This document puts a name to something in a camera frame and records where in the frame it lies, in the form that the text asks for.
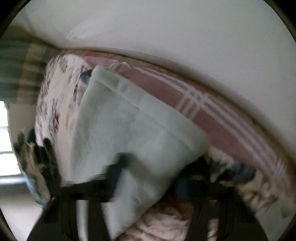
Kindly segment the white gloved hand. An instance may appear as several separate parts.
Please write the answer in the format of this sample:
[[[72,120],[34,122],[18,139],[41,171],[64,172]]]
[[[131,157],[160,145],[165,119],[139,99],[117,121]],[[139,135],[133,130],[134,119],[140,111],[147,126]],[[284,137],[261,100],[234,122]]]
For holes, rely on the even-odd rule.
[[[45,138],[43,145],[39,146],[28,142],[24,133],[20,132],[13,148],[34,200],[42,207],[47,206],[61,189],[61,175],[51,141]]]

